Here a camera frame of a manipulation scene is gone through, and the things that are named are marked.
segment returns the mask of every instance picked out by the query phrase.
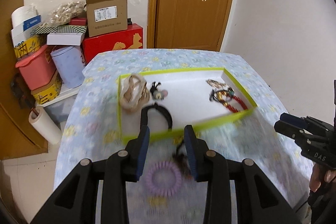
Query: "cardboard tray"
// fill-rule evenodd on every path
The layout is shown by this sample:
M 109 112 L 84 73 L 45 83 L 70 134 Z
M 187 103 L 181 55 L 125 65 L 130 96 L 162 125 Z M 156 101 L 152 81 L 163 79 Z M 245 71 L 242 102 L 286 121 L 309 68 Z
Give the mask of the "cardboard tray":
M 167 130 L 165 118 L 157 111 L 148 113 L 148 126 L 151 130 L 151 141 L 163 138 L 182 136 L 184 127 L 191 124 L 196 132 L 212 127 L 218 127 L 227 122 L 234 122 L 253 112 L 257 106 L 247 91 L 225 68 L 187 68 L 141 72 L 147 81 L 148 90 L 152 82 L 161 82 L 159 89 L 167 90 L 168 96 L 164 100 L 156 100 L 159 105 L 166 107 L 173 119 L 173 129 Z M 127 75 L 120 75 L 118 79 L 118 102 L 123 87 L 123 80 Z M 225 82 L 230 85 L 236 96 L 244 101 L 248 110 L 243 110 L 238 102 L 232 100 L 230 104 L 237 108 L 238 113 L 230 112 L 218 102 L 209 101 L 213 87 L 206 83 L 207 79 Z M 118 123 L 123 142 L 137 137 L 140 128 L 141 110 L 128 114 L 118 104 Z

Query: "pink basket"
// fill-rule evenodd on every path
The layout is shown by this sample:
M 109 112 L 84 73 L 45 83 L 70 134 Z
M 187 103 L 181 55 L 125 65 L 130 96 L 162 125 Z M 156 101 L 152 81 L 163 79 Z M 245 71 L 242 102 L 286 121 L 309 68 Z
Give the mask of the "pink basket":
M 48 84 L 53 77 L 56 67 L 50 56 L 52 47 L 43 45 L 33 55 L 16 63 L 15 67 L 20 70 L 30 90 Z

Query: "tiled floor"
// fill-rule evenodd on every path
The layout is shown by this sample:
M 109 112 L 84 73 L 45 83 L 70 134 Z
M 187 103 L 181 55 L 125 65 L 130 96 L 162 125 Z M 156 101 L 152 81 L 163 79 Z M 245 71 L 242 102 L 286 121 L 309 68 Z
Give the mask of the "tiled floor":
M 48 153 L 2 161 L 2 183 L 11 188 L 17 213 L 28 223 L 53 192 L 59 145 L 49 144 Z

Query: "cardboard box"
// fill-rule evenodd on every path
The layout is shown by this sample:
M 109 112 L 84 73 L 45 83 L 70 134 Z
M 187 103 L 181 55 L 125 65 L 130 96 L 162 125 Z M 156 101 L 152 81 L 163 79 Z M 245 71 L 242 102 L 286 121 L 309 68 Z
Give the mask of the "cardboard box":
M 47 45 L 80 46 L 84 33 L 50 33 L 47 35 Z
M 86 63 L 98 53 L 113 50 L 130 50 L 143 48 L 143 29 L 138 24 L 128 25 L 127 30 L 86 37 L 83 40 L 83 51 Z
M 127 29 L 127 0 L 86 0 L 89 37 Z

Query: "human hand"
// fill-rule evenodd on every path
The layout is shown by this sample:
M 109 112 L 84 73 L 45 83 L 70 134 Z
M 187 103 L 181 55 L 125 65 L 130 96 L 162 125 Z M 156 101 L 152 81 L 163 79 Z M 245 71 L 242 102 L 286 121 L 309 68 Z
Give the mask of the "human hand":
M 329 183 L 335 176 L 336 176 L 336 170 L 327 170 L 322 165 L 315 164 L 309 182 L 310 190 L 316 192 L 318 188 L 321 186 L 322 180 Z

